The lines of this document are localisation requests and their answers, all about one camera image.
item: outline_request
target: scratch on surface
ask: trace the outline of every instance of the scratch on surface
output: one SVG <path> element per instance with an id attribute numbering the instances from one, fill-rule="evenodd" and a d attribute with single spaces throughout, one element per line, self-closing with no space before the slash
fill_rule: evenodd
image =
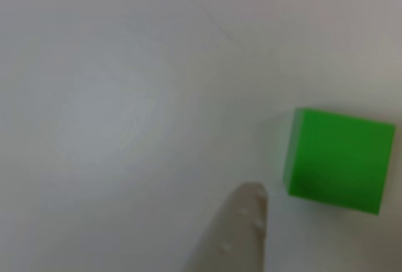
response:
<path id="1" fill-rule="evenodd" d="M 218 29 L 218 31 L 229 41 L 235 44 L 244 53 L 244 46 L 239 43 L 227 30 L 225 30 L 215 18 L 207 11 L 207 9 L 197 0 L 187 0 L 193 7 L 197 8 L 201 13 Z"/>

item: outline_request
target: green block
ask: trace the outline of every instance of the green block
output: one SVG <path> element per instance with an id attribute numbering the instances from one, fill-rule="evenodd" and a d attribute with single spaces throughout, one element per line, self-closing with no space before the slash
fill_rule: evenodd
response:
<path id="1" fill-rule="evenodd" d="M 284 174 L 288 193 L 378 214 L 394 133 L 393 124 L 296 110 Z"/>

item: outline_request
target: white pointed object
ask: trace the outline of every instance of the white pointed object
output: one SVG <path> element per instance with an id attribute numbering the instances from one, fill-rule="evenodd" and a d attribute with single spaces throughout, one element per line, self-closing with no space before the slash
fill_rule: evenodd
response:
<path id="1" fill-rule="evenodd" d="M 268 195 L 259 183 L 237 188 L 219 209 L 185 272 L 263 272 Z"/>

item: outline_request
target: white surface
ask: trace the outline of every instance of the white surface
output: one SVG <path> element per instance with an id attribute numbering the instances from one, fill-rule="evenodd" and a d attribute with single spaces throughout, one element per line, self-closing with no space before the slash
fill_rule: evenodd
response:
<path id="1" fill-rule="evenodd" d="M 400 124 L 401 0 L 0 12 L 1 271 L 176 272 L 243 180 L 271 194 L 267 271 L 400 271 L 400 163 L 380 217 L 290 199 L 273 129 L 307 105 Z"/>

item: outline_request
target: cube face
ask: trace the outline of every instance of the cube face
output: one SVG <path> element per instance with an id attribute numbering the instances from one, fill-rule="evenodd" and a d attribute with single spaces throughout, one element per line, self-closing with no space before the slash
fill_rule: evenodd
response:
<path id="1" fill-rule="evenodd" d="M 284 175 L 288 193 L 378 214 L 394 132 L 392 124 L 296 110 Z"/>

